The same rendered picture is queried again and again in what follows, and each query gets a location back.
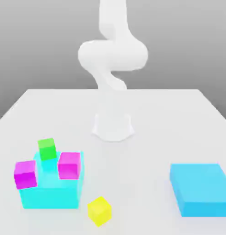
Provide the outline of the small magenta cube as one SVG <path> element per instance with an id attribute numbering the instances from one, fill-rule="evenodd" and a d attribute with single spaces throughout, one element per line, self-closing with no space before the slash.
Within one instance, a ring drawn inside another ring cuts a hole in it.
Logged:
<path id="1" fill-rule="evenodd" d="M 59 179 L 79 179 L 81 170 L 80 152 L 62 152 L 57 163 L 57 169 Z"/>
<path id="2" fill-rule="evenodd" d="M 36 161 L 16 162 L 14 180 L 18 190 L 36 187 Z"/>

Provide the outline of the small green cube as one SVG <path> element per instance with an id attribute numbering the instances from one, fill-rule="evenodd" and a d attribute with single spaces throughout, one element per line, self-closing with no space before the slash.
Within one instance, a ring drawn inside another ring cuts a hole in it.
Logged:
<path id="1" fill-rule="evenodd" d="M 53 138 L 39 140 L 38 147 L 42 161 L 54 159 L 57 157 L 56 146 Z"/>

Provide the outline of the large blue box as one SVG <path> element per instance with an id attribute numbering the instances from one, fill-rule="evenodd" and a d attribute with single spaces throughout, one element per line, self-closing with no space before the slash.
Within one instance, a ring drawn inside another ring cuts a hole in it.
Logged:
<path id="1" fill-rule="evenodd" d="M 171 164 L 170 182 L 183 217 L 226 217 L 226 175 L 219 164 Z"/>

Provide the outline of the small yellow cube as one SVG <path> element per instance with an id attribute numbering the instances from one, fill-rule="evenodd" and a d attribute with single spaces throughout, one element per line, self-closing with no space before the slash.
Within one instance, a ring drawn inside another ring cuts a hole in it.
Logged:
<path id="1" fill-rule="evenodd" d="M 112 206 L 102 196 L 88 203 L 88 216 L 96 226 L 101 226 L 112 218 Z"/>

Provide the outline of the large cyan box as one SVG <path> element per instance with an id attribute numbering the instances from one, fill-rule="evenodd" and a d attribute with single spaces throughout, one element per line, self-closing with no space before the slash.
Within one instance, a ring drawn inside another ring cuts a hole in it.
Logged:
<path id="1" fill-rule="evenodd" d="M 81 170 L 79 179 L 59 179 L 57 158 L 42 162 L 40 153 L 34 155 L 36 161 L 37 186 L 19 191 L 24 209 L 77 209 L 81 198 L 85 175 L 84 154 L 79 152 Z"/>

